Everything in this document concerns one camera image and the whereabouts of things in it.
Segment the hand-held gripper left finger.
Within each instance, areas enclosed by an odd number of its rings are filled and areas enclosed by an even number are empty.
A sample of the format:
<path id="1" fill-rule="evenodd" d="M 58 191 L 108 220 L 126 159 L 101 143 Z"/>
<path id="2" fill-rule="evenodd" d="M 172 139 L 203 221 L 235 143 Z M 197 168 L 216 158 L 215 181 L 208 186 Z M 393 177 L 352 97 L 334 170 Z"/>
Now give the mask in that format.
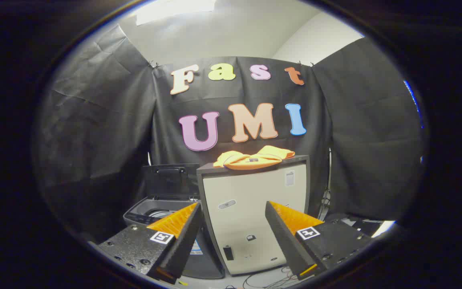
<path id="1" fill-rule="evenodd" d="M 97 250 L 139 278 L 175 284 L 202 224 L 201 204 L 193 202 L 152 224 L 128 225 L 97 245 Z"/>

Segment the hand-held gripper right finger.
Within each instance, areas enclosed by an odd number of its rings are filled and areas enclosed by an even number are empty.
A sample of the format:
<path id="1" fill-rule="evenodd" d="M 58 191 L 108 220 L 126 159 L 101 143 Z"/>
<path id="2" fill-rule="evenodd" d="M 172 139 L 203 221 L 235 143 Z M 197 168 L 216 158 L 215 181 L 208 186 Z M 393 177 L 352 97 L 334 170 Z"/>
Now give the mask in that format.
<path id="1" fill-rule="evenodd" d="M 324 222 L 273 201 L 266 201 L 265 218 L 288 267 L 300 281 L 330 275 L 373 242 L 342 221 Z"/>

